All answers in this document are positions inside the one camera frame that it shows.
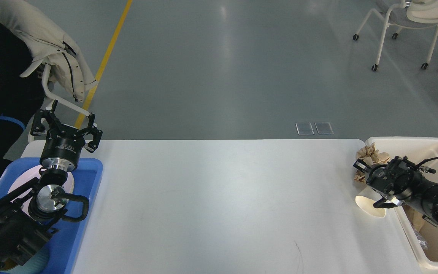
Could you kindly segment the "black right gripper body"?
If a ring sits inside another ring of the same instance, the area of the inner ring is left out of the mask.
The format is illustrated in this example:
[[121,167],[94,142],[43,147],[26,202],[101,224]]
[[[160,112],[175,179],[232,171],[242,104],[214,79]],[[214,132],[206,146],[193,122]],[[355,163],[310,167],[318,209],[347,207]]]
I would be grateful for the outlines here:
[[402,162],[389,162],[387,165],[374,164],[366,170],[366,184],[384,197],[404,198],[402,182],[398,177],[404,174]]

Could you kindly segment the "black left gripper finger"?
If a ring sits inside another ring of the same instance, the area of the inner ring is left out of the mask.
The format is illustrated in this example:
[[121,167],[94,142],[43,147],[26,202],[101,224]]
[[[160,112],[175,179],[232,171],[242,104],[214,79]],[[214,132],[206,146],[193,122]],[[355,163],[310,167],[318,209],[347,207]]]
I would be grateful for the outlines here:
[[58,100],[54,100],[50,107],[40,109],[38,112],[35,113],[30,130],[31,136],[63,136],[64,126],[55,115],[55,110],[58,102]]
[[[86,149],[89,153],[93,153],[97,150],[103,131],[97,128],[95,122],[95,114],[87,116],[87,127],[78,130],[75,133],[75,141],[81,148]],[[91,135],[92,140],[87,142],[85,136]]]

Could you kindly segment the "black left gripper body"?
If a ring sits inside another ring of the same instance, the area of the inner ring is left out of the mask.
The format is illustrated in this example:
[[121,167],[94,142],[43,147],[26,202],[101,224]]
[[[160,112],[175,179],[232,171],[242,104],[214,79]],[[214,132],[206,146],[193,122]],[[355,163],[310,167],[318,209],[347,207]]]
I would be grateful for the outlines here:
[[47,130],[40,165],[69,173],[78,168],[81,150],[85,144],[83,136],[78,136],[78,129]]

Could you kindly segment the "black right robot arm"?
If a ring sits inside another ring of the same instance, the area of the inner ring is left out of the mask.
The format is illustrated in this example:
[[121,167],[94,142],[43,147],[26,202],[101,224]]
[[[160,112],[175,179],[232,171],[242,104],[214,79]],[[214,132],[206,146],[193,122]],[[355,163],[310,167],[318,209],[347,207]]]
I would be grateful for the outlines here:
[[425,220],[438,226],[438,183],[429,181],[424,173],[436,173],[425,167],[427,159],[415,164],[406,156],[396,156],[387,164],[368,165],[362,159],[354,167],[365,174],[368,187],[381,195],[374,208],[394,208],[404,204],[421,213]]

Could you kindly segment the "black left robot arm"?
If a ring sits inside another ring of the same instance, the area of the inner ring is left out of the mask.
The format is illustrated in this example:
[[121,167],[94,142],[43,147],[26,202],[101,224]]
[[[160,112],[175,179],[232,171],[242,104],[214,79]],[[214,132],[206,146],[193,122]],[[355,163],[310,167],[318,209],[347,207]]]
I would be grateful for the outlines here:
[[35,114],[30,132],[46,137],[40,178],[0,198],[0,269],[8,260],[23,266],[57,232],[54,224],[81,222],[89,212],[89,199],[66,193],[63,185],[78,167],[82,149],[93,153],[98,148],[102,131],[92,113],[83,129],[61,123],[55,115],[57,103]]

